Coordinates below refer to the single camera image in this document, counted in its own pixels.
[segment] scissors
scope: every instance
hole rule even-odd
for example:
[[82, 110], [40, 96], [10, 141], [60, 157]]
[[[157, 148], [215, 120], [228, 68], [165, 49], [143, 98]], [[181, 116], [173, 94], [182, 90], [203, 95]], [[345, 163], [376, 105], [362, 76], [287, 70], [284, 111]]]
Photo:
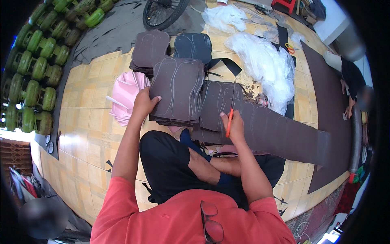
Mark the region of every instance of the scissors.
[[234, 78], [232, 105], [230, 106], [229, 121], [227, 122], [227, 130], [226, 130], [226, 137], [227, 137], [227, 138], [228, 138], [229, 135], [230, 135], [230, 125], [231, 125], [232, 119], [233, 119], [234, 89], [235, 89], [235, 87], [236, 87], [236, 78]]
[[291, 53], [291, 54], [295, 53], [295, 50], [298, 50], [298, 49], [295, 49], [295, 48], [294, 48], [291, 44], [289, 44], [289, 43], [286, 43], [285, 46], [286, 46], [287, 50], [289, 51], [289, 53]]

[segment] black shorts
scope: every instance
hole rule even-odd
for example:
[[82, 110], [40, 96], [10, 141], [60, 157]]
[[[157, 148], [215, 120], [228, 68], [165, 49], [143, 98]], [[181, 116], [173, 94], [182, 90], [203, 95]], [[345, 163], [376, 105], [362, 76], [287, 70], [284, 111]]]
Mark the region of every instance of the black shorts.
[[[230, 183], [211, 185], [199, 180], [188, 167], [188, 146], [161, 131], [149, 131], [140, 140], [140, 157], [145, 176], [151, 186], [149, 201], [164, 203], [179, 192], [203, 189], [224, 193], [233, 198], [239, 208], [248, 210], [248, 200], [241, 178], [233, 177]], [[285, 159], [274, 155], [255, 156], [272, 187], [276, 185], [284, 170]]]

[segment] hand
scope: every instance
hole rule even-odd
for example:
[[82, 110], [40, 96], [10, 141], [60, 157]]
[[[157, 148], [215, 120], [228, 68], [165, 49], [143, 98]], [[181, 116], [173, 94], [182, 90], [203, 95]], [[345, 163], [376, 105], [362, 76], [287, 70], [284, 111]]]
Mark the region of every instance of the hand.
[[143, 90], [137, 94], [137, 97], [134, 101], [132, 118], [135, 118], [139, 121], [143, 121], [148, 114], [152, 112], [154, 107], [158, 102], [161, 101], [161, 97], [154, 97], [152, 100], [149, 97], [150, 86], [145, 87]]
[[346, 83], [345, 83], [345, 81], [343, 79], [341, 79], [340, 82], [341, 82], [341, 91], [342, 91], [343, 94], [345, 94], [345, 85], [346, 85]]
[[[226, 115], [225, 113], [221, 113], [221, 119], [223, 122], [223, 126], [225, 128], [225, 131], [227, 130], [227, 124], [229, 122], [229, 114]], [[233, 143], [239, 143], [244, 141], [244, 121], [241, 118], [240, 112], [238, 110], [233, 111], [233, 119], [230, 124], [230, 135], [229, 138], [232, 140]]]
[[346, 107], [345, 112], [344, 112], [344, 116], [346, 118], [348, 118], [348, 119], [351, 118], [351, 116], [352, 116], [352, 109], [349, 109], [349, 106]]

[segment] bicycle wheel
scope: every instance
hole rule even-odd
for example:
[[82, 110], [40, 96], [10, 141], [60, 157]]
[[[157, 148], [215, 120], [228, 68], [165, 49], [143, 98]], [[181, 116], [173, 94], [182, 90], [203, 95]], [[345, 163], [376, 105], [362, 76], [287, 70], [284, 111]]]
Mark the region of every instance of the bicycle wheel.
[[164, 30], [184, 12], [190, 0], [148, 0], [143, 14], [147, 30]]

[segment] tiled floor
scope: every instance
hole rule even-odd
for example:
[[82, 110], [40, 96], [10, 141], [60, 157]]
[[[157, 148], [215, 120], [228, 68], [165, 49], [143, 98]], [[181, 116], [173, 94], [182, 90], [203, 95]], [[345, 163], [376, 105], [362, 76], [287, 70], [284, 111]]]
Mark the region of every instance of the tiled floor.
[[[264, 18], [275, 24], [274, 19], [267, 16]], [[307, 44], [311, 48], [320, 54], [327, 50], [313, 31], [288, 16], [286, 19], [295, 31], [299, 31], [306, 37]], [[246, 26], [246, 32], [249, 33], [254, 33], [256, 29], [266, 30], [265, 26], [258, 24], [251, 23]], [[224, 45], [224, 41], [230, 34], [207, 25], [203, 33], [208, 33], [210, 36], [213, 58], [228, 57], [243, 67], [240, 58]], [[294, 56], [297, 58], [294, 80], [296, 90], [294, 119], [318, 128], [316, 95], [310, 70], [302, 50], [296, 51]], [[130, 70], [128, 68], [130, 60], [131, 51], [124, 54], [118, 51], [96, 58], [89, 65], [82, 64], [73, 68], [69, 74], [61, 105], [60, 160], [55, 160], [40, 148], [43, 176], [64, 201], [91, 224], [94, 223], [102, 207], [111, 177], [111, 173], [106, 171], [111, 168], [106, 161], [114, 162], [125, 130], [125, 127], [121, 127], [108, 114], [111, 102], [105, 96], [111, 95], [115, 78], [122, 72]], [[217, 64], [211, 72], [223, 75], [222, 78], [210, 75], [209, 78], [212, 80], [234, 81], [233, 74], [222, 63]], [[237, 82], [253, 84], [252, 78], [245, 71], [238, 75]], [[142, 128], [141, 135], [149, 130], [162, 130], [169, 133], [166, 127], [147, 121]], [[282, 204], [281, 201], [276, 200], [279, 210], [286, 209], [282, 215], [283, 220], [292, 219], [314, 207], [348, 177], [346, 172], [333, 182], [308, 195], [313, 169], [313, 164], [286, 161], [284, 173], [274, 188], [274, 195], [287, 202]], [[146, 181], [141, 162], [139, 162], [136, 197], [140, 210], [154, 206], [148, 202], [149, 193], [142, 186], [142, 182]]]

